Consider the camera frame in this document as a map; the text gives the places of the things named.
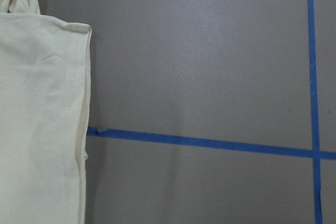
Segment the beige long sleeve shirt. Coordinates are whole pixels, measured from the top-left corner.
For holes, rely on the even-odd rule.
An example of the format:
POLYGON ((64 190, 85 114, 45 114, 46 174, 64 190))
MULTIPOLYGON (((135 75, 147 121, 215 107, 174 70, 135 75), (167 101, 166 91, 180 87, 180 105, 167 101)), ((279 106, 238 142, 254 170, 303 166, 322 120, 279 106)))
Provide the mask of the beige long sleeve shirt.
POLYGON ((1 0, 1 223, 84 223, 87 24, 1 0))

